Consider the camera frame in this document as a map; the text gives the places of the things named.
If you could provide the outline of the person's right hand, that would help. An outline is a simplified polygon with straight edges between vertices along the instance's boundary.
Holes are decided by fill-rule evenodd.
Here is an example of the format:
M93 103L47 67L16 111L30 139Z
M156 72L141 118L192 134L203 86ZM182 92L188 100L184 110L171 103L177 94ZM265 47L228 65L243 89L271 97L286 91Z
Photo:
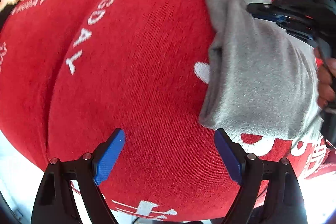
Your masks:
M335 76L335 59L329 58L327 61L324 61L323 65L320 65L317 69L317 104L320 108L324 108L329 102L335 100L335 90L332 87L332 76Z

